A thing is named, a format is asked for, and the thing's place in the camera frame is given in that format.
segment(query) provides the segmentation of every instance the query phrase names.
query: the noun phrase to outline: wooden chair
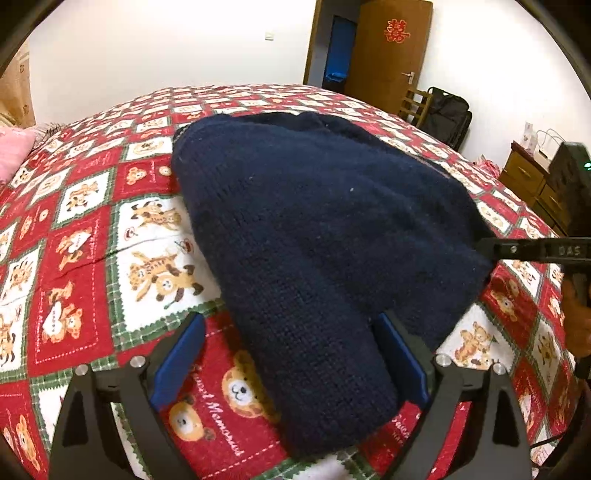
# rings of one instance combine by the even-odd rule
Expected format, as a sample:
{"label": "wooden chair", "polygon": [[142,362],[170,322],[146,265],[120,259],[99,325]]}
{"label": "wooden chair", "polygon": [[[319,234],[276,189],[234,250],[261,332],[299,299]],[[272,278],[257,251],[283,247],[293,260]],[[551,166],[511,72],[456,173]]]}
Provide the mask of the wooden chair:
{"label": "wooden chair", "polygon": [[[421,97],[421,101],[417,102],[414,98],[415,95]],[[433,95],[428,92],[423,92],[422,90],[417,90],[416,88],[409,87],[406,96],[402,97],[402,105],[400,106],[400,110],[398,111],[398,116],[403,120],[407,121],[411,125],[414,125],[417,128],[421,128],[421,125],[425,121],[425,117],[427,116],[427,111],[429,110],[429,106],[431,105],[431,99]]]}

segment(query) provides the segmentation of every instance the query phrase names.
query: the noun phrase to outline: wooden drawer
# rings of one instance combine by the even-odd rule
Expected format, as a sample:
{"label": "wooden drawer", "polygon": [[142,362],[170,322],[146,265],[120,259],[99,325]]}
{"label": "wooden drawer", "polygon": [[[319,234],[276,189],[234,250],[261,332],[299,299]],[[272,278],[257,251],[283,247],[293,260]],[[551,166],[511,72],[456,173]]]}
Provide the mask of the wooden drawer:
{"label": "wooden drawer", "polygon": [[507,165],[505,165],[505,171],[507,175],[519,183],[524,193],[529,193],[531,196],[538,192],[544,181],[543,173],[517,152],[511,152]]}
{"label": "wooden drawer", "polygon": [[548,212],[546,212],[544,207],[542,207],[539,202],[535,202],[531,206],[531,209],[538,217],[540,217],[546,223],[546,225],[548,225],[550,228],[554,227],[554,225],[556,224],[554,219],[550,216],[550,214],[548,214]]}
{"label": "wooden drawer", "polygon": [[556,220],[560,226],[569,224],[569,216],[566,209],[562,208],[560,202],[556,199],[556,194],[548,185],[544,185],[540,193],[540,203],[545,210]]}
{"label": "wooden drawer", "polygon": [[552,230],[558,236],[567,236],[566,233],[564,233],[558,225],[554,225],[554,227],[552,228]]}
{"label": "wooden drawer", "polygon": [[515,193],[525,204],[531,208],[535,202],[534,196],[523,188],[523,185],[519,180],[515,180],[505,170],[501,172],[499,181],[507,187],[510,191]]}

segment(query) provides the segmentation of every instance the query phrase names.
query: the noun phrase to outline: knitted fabric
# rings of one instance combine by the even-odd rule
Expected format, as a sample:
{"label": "knitted fabric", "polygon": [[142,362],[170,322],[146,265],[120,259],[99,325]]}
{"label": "knitted fabric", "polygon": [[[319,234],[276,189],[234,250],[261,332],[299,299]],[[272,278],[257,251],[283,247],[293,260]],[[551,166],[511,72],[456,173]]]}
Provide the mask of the knitted fabric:
{"label": "knitted fabric", "polygon": [[341,118],[205,118],[172,166],[293,455],[354,445],[397,413],[372,317],[393,309],[434,351],[494,267],[458,181]]}

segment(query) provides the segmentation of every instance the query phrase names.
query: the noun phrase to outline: bedspread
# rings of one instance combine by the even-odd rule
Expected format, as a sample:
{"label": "bedspread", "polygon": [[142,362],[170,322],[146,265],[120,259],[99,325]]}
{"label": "bedspread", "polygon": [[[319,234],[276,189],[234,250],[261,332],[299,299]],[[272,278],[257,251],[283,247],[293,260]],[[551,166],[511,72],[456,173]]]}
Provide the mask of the bedspread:
{"label": "bedspread", "polygon": [[[295,462],[281,444],[278,414],[253,395],[260,392],[255,366],[191,234],[170,155],[182,125],[267,111],[347,118],[445,168],[499,236],[554,236],[510,190],[447,146],[396,116],[315,87],[166,88],[68,125],[0,193],[0,430],[33,477],[47,478],[72,368],[108,369],[149,353],[190,310],[207,317],[206,343],[177,401],[160,415],[201,478],[367,480],[400,451],[420,415],[410,404],[361,445]],[[503,362],[532,442],[562,432],[578,399],[560,282],[558,265],[500,262],[439,349],[466,367]],[[235,381],[242,395],[232,391]],[[433,479],[446,473],[468,411],[459,405]],[[148,478],[125,413],[120,406],[113,412],[134,472]],[[532,457],[542,462],[552,448]]]}

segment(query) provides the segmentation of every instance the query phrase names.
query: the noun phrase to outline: blue gripper pad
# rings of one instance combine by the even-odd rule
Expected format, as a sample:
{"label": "blue gripper pad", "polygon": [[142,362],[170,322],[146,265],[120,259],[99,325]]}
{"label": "blue gripper pad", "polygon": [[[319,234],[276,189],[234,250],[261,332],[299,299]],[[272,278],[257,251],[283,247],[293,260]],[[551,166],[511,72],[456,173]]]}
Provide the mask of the blue gripper pad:
{"label": "blue gripper pad", "polygon": [[424,408],[435,388],[433,354],[417,336],[411,335],[393,312],[381,313],[372,322],[375,341],[384,357],[400,403],[409,401]]}
{"label": "blue gripper pad", "polygon": [[150,404],[156,411],[160,411],[176,400],[191,365],[205,342],[205,318],[197,313],[189,315],[192,315],[191,319],[185,320],[189,324],[185,326],[183,322],[179,326],[179,329],[184,328],[184,330],[178,338],[175,338],[177,336],[175,333],[161,340],[161,342],[171,342],[173,345],[156,371],[150,389],[152,392]]}

